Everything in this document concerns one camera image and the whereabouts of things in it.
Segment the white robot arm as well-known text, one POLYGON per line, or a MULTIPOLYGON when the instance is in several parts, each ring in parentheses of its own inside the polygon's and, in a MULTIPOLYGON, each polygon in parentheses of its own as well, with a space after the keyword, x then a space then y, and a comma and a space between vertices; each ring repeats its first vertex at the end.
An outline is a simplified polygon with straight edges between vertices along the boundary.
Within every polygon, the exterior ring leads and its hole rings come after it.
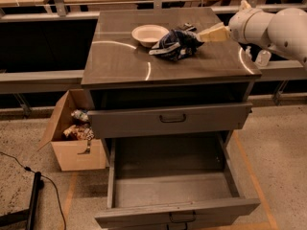
POLYGON ((283 58, 297 60, 307 68, 307 12, 287 8, 277 13, 253 8, 246 0, 230 18, 228 25, 218 23, 197 33, 200 42, 218 42, 229 38, 254 44, 283 58))

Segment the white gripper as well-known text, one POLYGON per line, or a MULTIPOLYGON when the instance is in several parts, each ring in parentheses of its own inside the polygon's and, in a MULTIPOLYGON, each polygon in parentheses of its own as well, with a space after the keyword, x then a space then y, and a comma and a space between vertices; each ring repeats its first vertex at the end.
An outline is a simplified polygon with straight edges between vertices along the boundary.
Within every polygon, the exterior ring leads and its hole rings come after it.
MULTIPOLYGON (((246 0, 242 0, 239 10, 230 18, 228 27, 230 37, 243 44, 255 44, 259 47, 268 47, 272 41, 268 36, 268 27, 273 13, 253 8, 246 0)), ((210 32, 198 33, 202 42, 221 42, 229 39, 224 32, 223 22, 209 28, 210 32)))

